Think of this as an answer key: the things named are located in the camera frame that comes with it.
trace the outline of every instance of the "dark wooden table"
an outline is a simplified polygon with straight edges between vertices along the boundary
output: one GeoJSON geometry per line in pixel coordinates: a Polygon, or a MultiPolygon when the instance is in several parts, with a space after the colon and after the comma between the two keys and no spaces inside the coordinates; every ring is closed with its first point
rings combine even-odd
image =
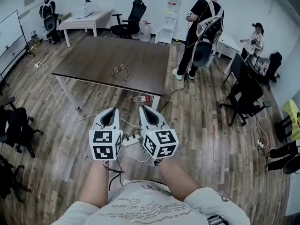
{"type": "Polygon", "coordinates": [[[152,108],[164,95],[170,47],[154,43],[111,37],[86,37],[53,70],[65,94],[76,109],[62,77],[123,88],[154,95],[152,108]],[[127,70],[114,75],[113,69],[126,63],[127,70]]]}

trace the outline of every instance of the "table leg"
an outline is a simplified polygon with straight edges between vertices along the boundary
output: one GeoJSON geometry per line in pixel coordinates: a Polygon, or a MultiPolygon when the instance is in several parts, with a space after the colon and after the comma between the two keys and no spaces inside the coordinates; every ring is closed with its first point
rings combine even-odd
{"type": "Polygon", "coordinates": [[[69,37],[68,37],[68,33],[67,33],[67,30],[64,29],[64,34],[65,34],[65,38],[66,38],[66,42],[67,42],[67,47],[70,47],[70,41],[69,41],[69,37]]]}
{"type": "Polygon", "coordinates": [[[208,62],[206,64],[206,68],[210,67],[215,55],[216,55],[216,51],[213,51],[213,53],[210,55],[210,59],[208,60],[208,62]]]}
{"type": "Polygon", "coordinates": [[[75,100],[75,98],[73,97],[73,95],[71,94],[71,92],[69,91],[69,89],[67,88],[67,85],[65,84],[65,82],[62,80],[62,78],[60,76],[56,76],[56,79],[58,80],[61,88],[64,90],[66,96],[69,98],[70,102],[74,105],[75,109],[78,109],[79,105],[78,105],[77,101],[75,100]]]}
{"type": "Polygon", "coordinates": [[[94,37],[97,37],[97,28],[94,28],[93,32],[94,32],[94,37]]]}
{"type": "Polygon", "coordinates": [[[218,56],[217,56],[218,58],[220,58],[221,55],[222,55],[223,47],[224,47],[224,45],[220,44],[219,49],[218,49],[218,52],[219,52],[219,54],[218,54],[218,56]]]}
{"type": "Polygon", "coordinates": [[[159,103],[159,96],[154,95],[151,108],[156,110],[159,103]]]}
{"type": "Polygon", "coordinates": [[[238,53],[238,51],[235,51],[233,58],[230,60],[230,63],[228,64],[227,68],[223,71],[224,74],[227,74],[227,73],[229,72],[230,67],[231,67],[231,65],[232,65],[232,63],[233,63],[234,57],[235,57],[235,55],[236,55],[237,53],[238,53]]]}

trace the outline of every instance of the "white table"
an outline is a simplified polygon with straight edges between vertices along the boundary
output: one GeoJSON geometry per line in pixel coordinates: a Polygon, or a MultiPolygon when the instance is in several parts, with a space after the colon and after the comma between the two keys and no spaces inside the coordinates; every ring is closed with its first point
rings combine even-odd
{"type": "Polygon", "coordinates": [[[76,19],[76,18],[70,17],[67,20],[63,21],[60,24],[60,30],[64,30],[67,46],[68,47],[71,46],[69,37],[67,34],[67,29],[85,29],[85,32],[87,32],[88,29],[93,29],[94,37],[97,37],[97,27],[99,25],[101,18],[110,14],[112,11],[113,11],[113,9],[108,10],[108,11],[93,12],[92,14],[88,15],[85,18],[77,18],[76,19]]]}
{"type": "MultiPolygon", "coordinates": [[[[220,38],[219,38],[219,40],[217,42],[217,47],[218,47],[217,51],[219,52],[218,58],[221,57],[222,52],[223,52],[223,50],[225,48],[230,48],[230,49],[232,49],[234,51],[234,54],[233,54],[233,57],[232,57],[230,63],[228,64],[227,68],[223,71],[224,74],[227,74],[228,71],[229,71],[229,69],[230,69],[230,67],[231,67],[231,64],[233,62],[235,54],[240,53],[241,49],[236,44],[236,42],[234,41],[234,39],[231,36],[229,36],[228,34],[224,33],[224,32],[221,34],[221,36],[220,36],[220,38]]],[[[210,67],[210,64],[211,64],[211,62],[212,62],[215,54],[216,54],[216,51],[214,51],[213,54],[210,56],[210,59],[209,59],[209,61],[207,63],[207,66],[206,66],[207,68],[210,67]]]]}

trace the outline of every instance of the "baseball cap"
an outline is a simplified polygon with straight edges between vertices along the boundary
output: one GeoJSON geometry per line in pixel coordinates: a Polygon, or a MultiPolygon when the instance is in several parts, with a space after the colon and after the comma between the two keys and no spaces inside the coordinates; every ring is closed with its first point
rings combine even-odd
{"type": "Polygon", "coordinates": [[[259,22],[257,22],[256,24],[253,23],[253,24],[252,24],[252,27],[259,27],[259,28],[263,29],[262,24],[259,23],[259,22]]]}

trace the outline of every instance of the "person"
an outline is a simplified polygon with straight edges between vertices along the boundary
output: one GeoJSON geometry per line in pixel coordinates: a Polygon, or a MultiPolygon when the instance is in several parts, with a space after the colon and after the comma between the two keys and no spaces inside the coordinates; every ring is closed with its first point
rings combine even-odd
{"type": "Polygon", "coordinates": [[[230,225],[250,224],[241,208],[213,189],[201,188],[172,157],[158,167],[167,186],[126,180],[108,193],[108,170],[103,162],[94,161],[79,201],[52,225],[209,225],[208,218],[214,215],[230,225]]]}
{"type": "Polygon", "coordinates": [[[292,158],[300,154],[300,139],[296,141],[292,141],[279,149],[271,148],[269,151],[270,158],[281,158],[278,161],[271,162],[267,165],[267,171],[282,169],[287,162],[289,162],[292,158]]]}
{"type": "MultiPolygon", "coordinates": [[[[217,0],[209,0],[209,2],[213,3],[215,13],[218,14],[218,12],[221,9],[221,6],[217,3],[217,0]]],[[[175,68],[173,70],[173,74],[177,80],[182,80],[183,75],[185,74],[188,64],[192,58],[194,46],[198,40],[198,36],[196,34],[198,23],[210,17],[212,17],[212,14],[209,8],[209,3],[206,0],[198,0],[192,7],[191,12],[187,14],[187,20],[193,23],[187,33],[185,50],[183,53],[182,60],[179,64],[178,69],[175,68]]],[[[188,71],[189,79],[194,79],[197,69],[198,67],[195,67],[192,64],[191,69],[189,69],[188,71]]]]}
{"type": "Polygon", "coordinates": [[[252,26],[255,27],[255,31],[251,34],[250,39],[242,39],[240,40],[241,43],[244,43],[244,48],[241,54],[241,57],[243,58],[243,60],[245,60],[248,56],[248,54],[253,54],[255,52],[255,49],[252,47],[251,42],[254,39],[258,40],[258,45],[256,46],[256,48],[261,52],[263,50],[263,46],[264,46],[264,40],[263,40],[263,34],[264,34],[264,30],[263,30],[263,26],[261,23],[256,23],[256,24],[252,24],[252,26]]]}
{"type": "Polygon", "coordinates": [[[55,44],[60,41],[60,37],[57,34],[57,18],[58,14],[55,13],[56,5],[54,1],[44,0],[43,5],[39,8],[39,15],[42,19],[45,19],[48,16],[53,16],[54,18],[54,30],[50,32],[52,37],[52,43],[55,44]]]}

